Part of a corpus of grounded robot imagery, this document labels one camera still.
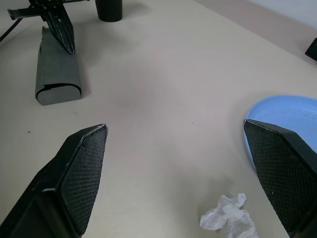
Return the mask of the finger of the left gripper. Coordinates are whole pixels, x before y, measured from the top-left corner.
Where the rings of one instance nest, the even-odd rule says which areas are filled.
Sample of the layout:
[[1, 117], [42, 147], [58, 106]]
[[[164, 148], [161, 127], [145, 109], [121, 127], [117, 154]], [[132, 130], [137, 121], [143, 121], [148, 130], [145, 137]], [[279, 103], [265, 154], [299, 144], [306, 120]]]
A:
[[75, 54], [74, 30], [64, 6], [58, 7], [58, 40], [62, 47], [69, 53]]
[[57, 27], [58, 27], [58, 24], [59, 24], [58, 9], [56, 9], [56, 10], [46, 10], [45, 12], [42, 13], [42, 18], [43, 18], [44, 21], [47, 22], [48, 27], [49, 27], [52, 35], [59, 42], [59, 40], [58, 40], [58, 30], [57, 30]]

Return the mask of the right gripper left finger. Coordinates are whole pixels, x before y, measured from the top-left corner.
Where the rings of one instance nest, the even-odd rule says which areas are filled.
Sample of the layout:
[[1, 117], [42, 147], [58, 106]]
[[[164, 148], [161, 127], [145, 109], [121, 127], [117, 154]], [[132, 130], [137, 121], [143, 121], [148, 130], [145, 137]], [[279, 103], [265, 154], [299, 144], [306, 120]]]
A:
[[82, 238], [98, 194], [108, 127], [82, 129], [32, 179], [0, 238]]

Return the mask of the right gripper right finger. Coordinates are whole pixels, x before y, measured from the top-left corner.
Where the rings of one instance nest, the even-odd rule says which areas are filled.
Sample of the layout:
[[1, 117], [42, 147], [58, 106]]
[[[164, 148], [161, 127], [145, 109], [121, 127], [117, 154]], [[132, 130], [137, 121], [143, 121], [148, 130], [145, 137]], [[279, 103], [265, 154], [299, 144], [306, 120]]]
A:
[[317, 238], [317, 153], [295, 132], [244, 120], [260, 184], [290, 238]]

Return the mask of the black plastic cup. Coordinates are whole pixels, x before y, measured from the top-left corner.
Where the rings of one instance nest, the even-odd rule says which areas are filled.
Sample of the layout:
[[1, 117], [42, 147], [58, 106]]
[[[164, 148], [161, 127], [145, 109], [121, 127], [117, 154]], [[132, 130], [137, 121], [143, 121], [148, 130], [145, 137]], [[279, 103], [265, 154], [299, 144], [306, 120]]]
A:
[[95, 0], [98, 17], [104, 22], [117, 22], [122, 19], [122, 0]]

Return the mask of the light blue plate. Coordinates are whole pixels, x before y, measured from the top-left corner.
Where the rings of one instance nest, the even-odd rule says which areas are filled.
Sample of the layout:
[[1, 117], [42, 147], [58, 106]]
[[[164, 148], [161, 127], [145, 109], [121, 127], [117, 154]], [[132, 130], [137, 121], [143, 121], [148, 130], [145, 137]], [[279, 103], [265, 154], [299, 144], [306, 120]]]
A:
[[256, 120], [297, 133], [317, 154], [317, 99], [276, 95], [255, 103], [246, 120]]

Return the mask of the crumpled white tissue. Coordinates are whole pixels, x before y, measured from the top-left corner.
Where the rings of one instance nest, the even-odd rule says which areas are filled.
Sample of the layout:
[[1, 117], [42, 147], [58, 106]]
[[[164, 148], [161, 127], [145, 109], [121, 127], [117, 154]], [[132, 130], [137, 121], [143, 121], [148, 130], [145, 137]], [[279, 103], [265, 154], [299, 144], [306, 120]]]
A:
[[201, 217], [200, 227], [219, 231], [219, 238], [260, 238], [249, 212], [242, 208], [246, 200], [244, 193], [235, 197], [222, 195], [217, 206]]

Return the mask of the black box with coloured buttons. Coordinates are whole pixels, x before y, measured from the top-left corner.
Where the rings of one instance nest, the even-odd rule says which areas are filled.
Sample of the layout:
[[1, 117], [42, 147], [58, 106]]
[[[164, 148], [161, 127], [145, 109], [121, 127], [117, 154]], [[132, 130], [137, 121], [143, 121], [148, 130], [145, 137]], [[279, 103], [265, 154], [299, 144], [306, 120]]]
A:
[[315, 38], [311, 45], [308, 47], [305, 55], [317, 62], [317, 38]]

